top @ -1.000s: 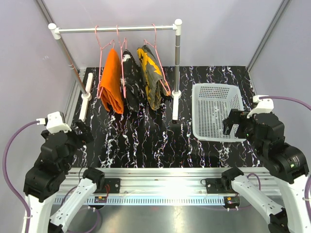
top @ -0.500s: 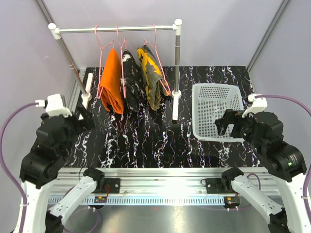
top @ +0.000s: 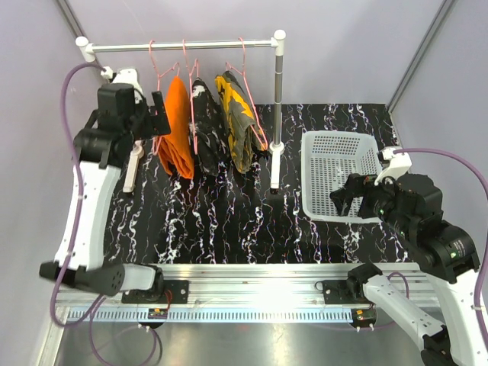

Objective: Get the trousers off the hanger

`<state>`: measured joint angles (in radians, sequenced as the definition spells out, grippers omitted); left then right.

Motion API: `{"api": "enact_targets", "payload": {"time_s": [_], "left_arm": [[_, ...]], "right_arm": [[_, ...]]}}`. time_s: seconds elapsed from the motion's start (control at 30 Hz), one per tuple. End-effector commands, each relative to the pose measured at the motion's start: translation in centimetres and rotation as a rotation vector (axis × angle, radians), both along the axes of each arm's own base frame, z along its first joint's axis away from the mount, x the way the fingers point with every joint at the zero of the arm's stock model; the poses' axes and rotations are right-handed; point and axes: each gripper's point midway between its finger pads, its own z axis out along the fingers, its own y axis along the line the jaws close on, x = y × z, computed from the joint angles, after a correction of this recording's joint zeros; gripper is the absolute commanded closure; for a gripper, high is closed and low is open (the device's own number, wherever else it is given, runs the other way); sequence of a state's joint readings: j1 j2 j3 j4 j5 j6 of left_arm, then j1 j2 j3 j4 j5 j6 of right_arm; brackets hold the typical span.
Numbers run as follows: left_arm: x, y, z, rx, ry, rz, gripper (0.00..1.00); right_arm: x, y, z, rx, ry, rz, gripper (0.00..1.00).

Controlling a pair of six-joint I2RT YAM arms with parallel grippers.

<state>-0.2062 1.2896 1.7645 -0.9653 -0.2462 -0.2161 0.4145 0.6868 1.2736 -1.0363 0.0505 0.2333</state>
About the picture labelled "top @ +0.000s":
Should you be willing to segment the pink wire hanger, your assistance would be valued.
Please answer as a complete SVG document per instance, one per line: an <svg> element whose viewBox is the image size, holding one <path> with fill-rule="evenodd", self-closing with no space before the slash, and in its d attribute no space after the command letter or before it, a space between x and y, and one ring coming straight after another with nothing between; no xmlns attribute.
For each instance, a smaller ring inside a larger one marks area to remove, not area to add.
<svg viewBox="0 0 488 366"><path fill-rule="evenodd" d="M193 74L196 72L196 76L199 77L199 61L198 58L194 59L193 66L190 67L190 62L188 58L188 52L186 49L186 42L185 40L182 41L182 49L183 53L185 56L185 65L186 69L188 71L188 80L189 80L189 87L190 87L190 108L191 108L191 132L192 132L192 139L193 139L193 149L194 149L194 154L198 154L198 149L197 149L197 134L196 134L196 124L195 124L195 119L194 119L194 100L193 100L193 85L194 85L194 80L193 80Z"/></svg>
<svg viewBox="0 0 488 366"><path fill-rule="evenodd" d="M149 42L149 57L151 59L151 63L152 63L152 67L154 69L154 72L156 73L156 78L157 78L156 91L160 92L161 91L161 80L166 74L168 74L171 71L176 71L176 75L179 76L180 63L176 62L172 67L170 67L166 71L160 72L158 69L158 66L157 66L156 58L153 55L153 44L154 43L155 43L154 40L151 40ZM156 155L157 152L159 151L159 146L160 146L160 138L158 136L154 137L152 140L152 153L154 155Z"/></svg>
<svg viewBox="0 0 488 366"><path fill-rule="evenodd" d="M239 41L242 44L242 68L237 69L236 67L234 67L229 62L226 62L226 71L235 71L239 75L242 76L242 80L244 81L244 85L246 87L247 95L249 96L249 101L251 102L253 114L255 116L256 127L252 127L252 131L255 134L255 137L257 138L257 140L259 141L259 143L262 147L262 151L265 151L269 147L269 142L268 142L268 138L265 134L265 131L262 128L262 125L260 123L258 113L256 110L256 106L255 106L255 102L253 100L252 93L251 93L250 88L249 88L249 83L247 81L247 76L246 76L246 46L244 44L244 39L239 37Z"/></svg>

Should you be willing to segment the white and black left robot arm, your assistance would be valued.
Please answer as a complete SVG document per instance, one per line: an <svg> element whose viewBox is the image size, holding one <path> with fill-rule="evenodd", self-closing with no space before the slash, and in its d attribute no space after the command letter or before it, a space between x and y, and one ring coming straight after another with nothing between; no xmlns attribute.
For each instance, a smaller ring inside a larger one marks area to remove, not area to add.
<svg viewBox="0 0 488 366"><path fill-rule="evenodd" d="M163 273L154 265L104 264L104 231L111 197L137 140L171 131L160 91L154 104L133 85L106 84L97 92L98 107L73 140L77 159L66 231L55 259L40 265L39 275L81 291L112 297L138 291L149 303L165 294Z"/></svg>

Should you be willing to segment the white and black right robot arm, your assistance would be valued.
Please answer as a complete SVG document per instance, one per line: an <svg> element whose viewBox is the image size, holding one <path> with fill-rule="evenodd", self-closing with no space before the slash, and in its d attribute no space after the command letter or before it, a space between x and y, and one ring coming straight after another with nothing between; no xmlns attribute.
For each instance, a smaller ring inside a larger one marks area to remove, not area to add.
<svg viewBox="0 0 488 366"><path fill-rule="evenodd" d="M487 346L477 322L474 292L480 260L466 231L443 218L442 192L426 175L406 174L375 183L351 174L330 193L340 216L361 198L359 216L379 218L406 242L438 298L443 321L422 311L373 264L348 272L346 293L355 302L378 305L416 343L426 365L485 365Z"/></svg>

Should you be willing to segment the orange trousers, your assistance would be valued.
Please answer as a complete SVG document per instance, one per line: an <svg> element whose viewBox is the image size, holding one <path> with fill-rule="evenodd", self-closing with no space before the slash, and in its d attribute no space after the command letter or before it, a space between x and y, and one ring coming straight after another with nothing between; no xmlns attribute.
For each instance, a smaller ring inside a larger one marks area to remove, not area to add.
<svg viewBox="0 0 488 366"><path fill-rule="evenodd" d="M156 144L159 161L166 173L172 167L182 178L194 177L194 159L189 142L190 100L184 82L178 76L171 81L165 99L165 110L171 133Z"/></svg>

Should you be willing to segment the black and white trousers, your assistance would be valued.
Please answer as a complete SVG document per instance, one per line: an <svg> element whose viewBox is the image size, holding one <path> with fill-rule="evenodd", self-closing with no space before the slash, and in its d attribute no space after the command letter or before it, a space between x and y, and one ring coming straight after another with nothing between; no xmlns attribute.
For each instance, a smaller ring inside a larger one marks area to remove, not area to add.
<svg viewBox="0 0 488 366"><path fill-rule="evenodd" d="M198 149L198 154L194 157L203 173L216 177L220 167L230 160L222 109L201 78L194 80L193 100ZM193 149L191 121L188 126Z"/></svg>

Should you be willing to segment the yellow and grey camouflage trousers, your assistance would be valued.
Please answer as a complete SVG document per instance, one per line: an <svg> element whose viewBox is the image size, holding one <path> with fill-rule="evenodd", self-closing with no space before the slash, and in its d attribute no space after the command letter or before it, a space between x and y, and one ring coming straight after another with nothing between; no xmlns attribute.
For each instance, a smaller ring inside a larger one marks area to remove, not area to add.
<svg viewBox="0 0 488 366"><path fill-rule="evenodd" d="M224 114L226 138L230 157L241 174L251 168L255 151L264 152L268 140L252 107L249 96L232 71L227 70L214 79Z"/></svg>

